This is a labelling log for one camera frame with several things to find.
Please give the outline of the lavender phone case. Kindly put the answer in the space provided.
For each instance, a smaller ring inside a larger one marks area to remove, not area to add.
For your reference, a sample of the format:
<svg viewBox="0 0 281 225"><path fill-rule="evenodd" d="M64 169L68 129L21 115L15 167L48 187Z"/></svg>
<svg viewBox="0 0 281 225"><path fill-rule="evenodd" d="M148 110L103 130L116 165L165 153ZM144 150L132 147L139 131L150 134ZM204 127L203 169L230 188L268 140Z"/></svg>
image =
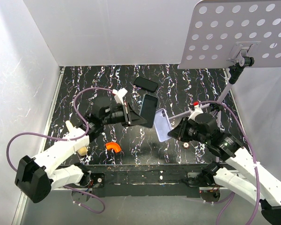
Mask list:
<svg viewBox="0 0 281 225"><path fill-rule="evenodd" d="M156 111L154 118L154 127L158 137L159 142L165 142L171 137L168 133L172 130L167 112L164 108Z"/></svg>

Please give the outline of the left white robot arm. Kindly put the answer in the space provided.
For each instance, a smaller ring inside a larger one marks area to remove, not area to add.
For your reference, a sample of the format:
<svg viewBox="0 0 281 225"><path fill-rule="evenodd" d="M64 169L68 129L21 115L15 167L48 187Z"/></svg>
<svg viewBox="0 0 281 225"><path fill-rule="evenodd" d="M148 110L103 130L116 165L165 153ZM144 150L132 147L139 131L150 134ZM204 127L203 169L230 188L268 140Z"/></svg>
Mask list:
<svg viewBox="0 0 281 225"><path fill-rule="evenodd" d="M33 202L44 200L59 187L76 184L86 187L91 182L91 171L81 163L60 169L59 166L75 153L85 153L87 147L104 130L105 125L120 123L124 127L145 124L147 121L136 113L129 103L117 104L114 108L102 107L97 113L84 116L85 122L78 127L70 127L65 141L57 141L53 146L34 157L24 156L16 173L16 186Z"/></svg>

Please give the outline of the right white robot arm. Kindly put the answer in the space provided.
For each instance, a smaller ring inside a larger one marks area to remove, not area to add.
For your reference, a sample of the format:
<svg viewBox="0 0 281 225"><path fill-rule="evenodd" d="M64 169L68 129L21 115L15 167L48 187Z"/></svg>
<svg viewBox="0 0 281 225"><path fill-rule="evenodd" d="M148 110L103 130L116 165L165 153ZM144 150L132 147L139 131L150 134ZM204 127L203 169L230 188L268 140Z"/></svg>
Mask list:
<svg viewBox="0 0 281 225"><path fill-rule="evenodd" d="M168 136L183 142L198 141L222 161L238 170L240 178L212 162L201 174L207 186L218 184L230 189L253 205L272 225L281 225L281 181L275 178L231 134L221 132L217 121L208 113L194 112L183 118Z"/></svg>

